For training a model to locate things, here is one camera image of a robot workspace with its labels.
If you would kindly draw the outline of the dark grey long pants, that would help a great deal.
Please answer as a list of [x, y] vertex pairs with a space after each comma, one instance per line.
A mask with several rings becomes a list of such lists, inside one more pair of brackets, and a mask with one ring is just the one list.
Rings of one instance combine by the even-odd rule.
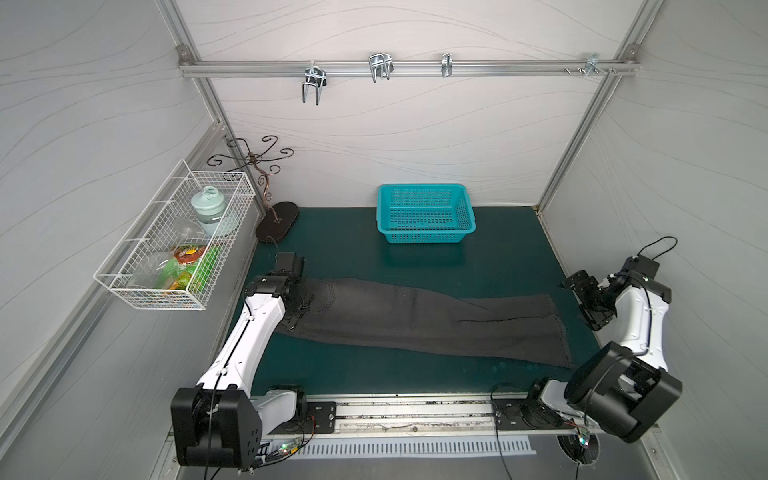
[[573, 365], [548, 295], [455, 298], [354, 278], [310, 279], [277, 331], [327, 344]]

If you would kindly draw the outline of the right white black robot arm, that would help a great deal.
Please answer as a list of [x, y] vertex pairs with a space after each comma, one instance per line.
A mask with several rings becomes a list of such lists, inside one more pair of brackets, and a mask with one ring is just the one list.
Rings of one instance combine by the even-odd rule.
[[627, 327], [580, 366], [567, 382], [539, 380], [520, 412], [533, 429], [573, 427], [578, 444], [589, 445], [589, 429], [599, 427], [626, 443], [639, 440], [681, 398], [683, 383], [668, 371], [663, 353], [663, 321], [671, 290], [636, 271], [610, 275], [593, 284], [570, 278], [572, 290], [587, 293], [589, 314], [612, 313]]

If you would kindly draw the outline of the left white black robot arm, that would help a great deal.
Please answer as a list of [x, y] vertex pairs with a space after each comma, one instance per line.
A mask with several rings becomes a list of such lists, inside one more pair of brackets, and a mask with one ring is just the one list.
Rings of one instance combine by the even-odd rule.
[[186, 467], [253, 471], [298, 452], [304, 439], [269, 452], [262, 437], [283, 424], [303, 429], [306, 394], [275, 387], [253, 397], [255, 372], [279, 323], [293, 320], [302, 304], [300, 276], [272, 272], [245, 290], [240, 317], [209, 369], [171, 401], [176, 458]]

